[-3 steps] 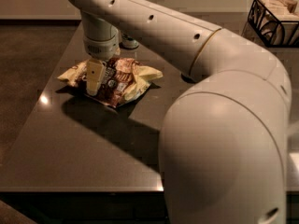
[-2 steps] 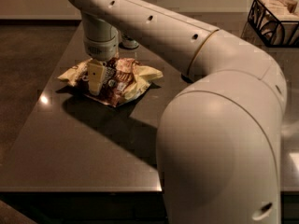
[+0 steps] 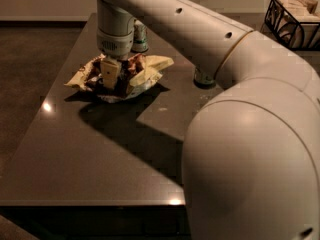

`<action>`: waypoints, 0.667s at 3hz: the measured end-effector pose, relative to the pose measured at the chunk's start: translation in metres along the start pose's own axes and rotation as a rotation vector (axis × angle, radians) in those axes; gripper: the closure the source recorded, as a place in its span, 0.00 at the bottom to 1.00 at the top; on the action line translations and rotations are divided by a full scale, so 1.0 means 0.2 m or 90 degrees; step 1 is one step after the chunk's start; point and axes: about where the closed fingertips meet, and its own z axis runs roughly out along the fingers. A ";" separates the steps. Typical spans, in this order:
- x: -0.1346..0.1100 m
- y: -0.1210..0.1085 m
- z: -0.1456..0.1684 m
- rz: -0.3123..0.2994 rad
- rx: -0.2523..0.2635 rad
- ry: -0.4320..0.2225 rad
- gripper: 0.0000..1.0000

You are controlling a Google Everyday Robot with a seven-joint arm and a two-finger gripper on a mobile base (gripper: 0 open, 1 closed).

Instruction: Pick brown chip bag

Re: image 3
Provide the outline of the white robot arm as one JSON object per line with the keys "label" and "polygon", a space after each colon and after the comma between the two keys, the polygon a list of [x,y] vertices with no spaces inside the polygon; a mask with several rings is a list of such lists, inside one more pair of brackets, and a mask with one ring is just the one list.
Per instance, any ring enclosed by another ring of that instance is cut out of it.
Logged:
{"label": "white robot arm", "polygon": [[258,31],[188,0],[103,0],[223,89],[184,137],[193,240],[320,240],[319,77]]}

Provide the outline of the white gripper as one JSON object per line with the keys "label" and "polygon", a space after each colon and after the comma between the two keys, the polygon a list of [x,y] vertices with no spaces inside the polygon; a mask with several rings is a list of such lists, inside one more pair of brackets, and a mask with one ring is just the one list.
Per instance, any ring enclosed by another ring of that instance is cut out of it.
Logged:
{"label": "white gripper", "polygon": [[[104,0],[97,0],[97,45],[108,56],[125,60],[131,51],[134,17],[127,11]],[[103,85],[113,90],[121,71],[121,63],[106,57],[100,63]]]}

